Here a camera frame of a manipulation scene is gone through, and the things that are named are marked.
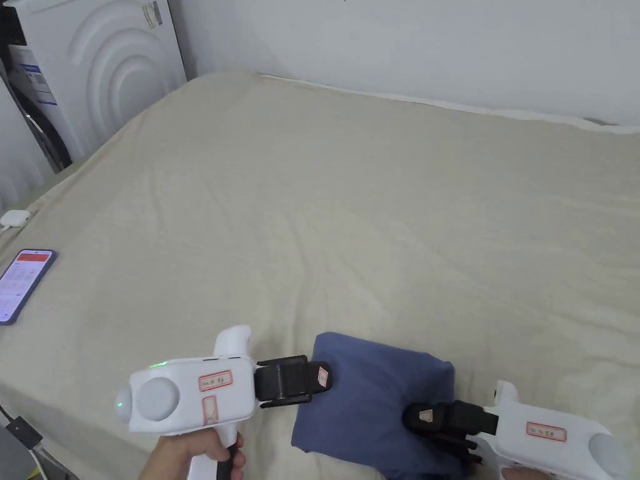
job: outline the blue cloth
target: blue cloth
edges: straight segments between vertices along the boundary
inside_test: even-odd
[[[339,333],[316,337],[313,360],[331,365],[333,388],[298,406],[291,445],[369,465],[389,480],[462,478],[458,458],[402,424],[410,403],[454,400],[451,363]]]

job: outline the human hand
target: human hand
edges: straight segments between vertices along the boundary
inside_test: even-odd
[[[549,476],[530,468],[503,468],[504,480],[549,480]]]
[[[244,446],[244,439],[238,433],[237,447]],[[142,469],[138,480],[186,480],[191,459],[206,455],[212,460],[229,460],[229,451],[222,446],[218,432],[205,428],[183,435],[161,436],[156,448]],[[246,463],[244,454],[238,450],[234,456],[231,480],[242,480],[242,468]]]

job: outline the white charger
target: white charger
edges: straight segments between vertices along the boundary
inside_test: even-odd
[[[0,234],[9,230],[9,228],[23,227],[31,218],[31,212],[28,210],[9,210],[0,218],[0,225],[3,226]]]

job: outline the bed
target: bed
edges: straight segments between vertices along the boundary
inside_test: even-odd
[[[253,329],[254,359],[336,331],[428,351],[488,404],[606,425],[640,475],[640,135],[202,77],[118,132],[0,239],[60,257],[0,330],[0,401],[82,478],[131,479],[155,438],[128,376]],[[245,422],[248,479],[372,479],[290,445],[296,407]]]

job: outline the phone case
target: phone case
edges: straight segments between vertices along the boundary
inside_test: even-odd
[[[42,277],[46,274],[46,272],[49,271],[49,268],[51,268],[51,265],[53,264],[53,262],[56,261],[56,259],[58,258],[58,252],[56,252],[55,250],[49,250],[47,248],[23,248],[21,251],[18,252],[18,254],[15,256],[15,258],[13,260],[11,260],[11,262],[9,263],[9,265],[7,266],[7,268],[5,269],[3,274],[0,275],[0,278],[4,277],[6,272],[11,268],[11,265],[13,265],[13,263],[17,260],[17,258],[20,256],[20,254],[22,252],[27,252],[27,251],[30,251],[30,250],[37,250],[38,252],[50,252],[51,256],[49,257],[49,260],[47,260],[47,263],[45,264],[45,266],[42,268],[42,271],[38,274],[36,279],[31,284],[31,287],[29,287],[29,290],[27,290],[27,293],[22,298],[22,301],[20,302],[20,305],[18,305],[18,308],[16,308],[15,312],[13,313],[13,315],[11,315],[11,318],[9,318],[9,320],[7,320],[7,321],[0,321],[0,326],[13,325],[14,323],[16,323],[18,321],[18,317],[20,316],[20,312],[22,312],[22,309],[24,308],[24,306],[26,305],[27,301],[31,297],[31,294],[36,289],[36,287],[40,284],[40,281],[42,280]]]

